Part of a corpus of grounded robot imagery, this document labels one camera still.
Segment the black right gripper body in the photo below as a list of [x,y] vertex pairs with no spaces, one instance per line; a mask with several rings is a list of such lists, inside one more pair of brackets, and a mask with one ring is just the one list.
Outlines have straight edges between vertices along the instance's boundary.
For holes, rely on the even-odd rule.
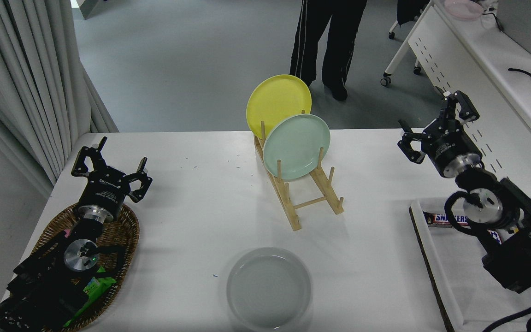
[[469,168],[482,167],[482,153],[462,130],[426,141],[425,153],[442,178],[455,178]]

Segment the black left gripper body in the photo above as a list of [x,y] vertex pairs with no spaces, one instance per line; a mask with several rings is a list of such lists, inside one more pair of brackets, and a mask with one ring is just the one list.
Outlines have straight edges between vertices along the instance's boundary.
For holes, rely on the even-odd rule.
[[97,207],[118,216],[130,185],[126,174],[114,168],[89,172],[86,187],[79,199],[79,212],[85,207]]

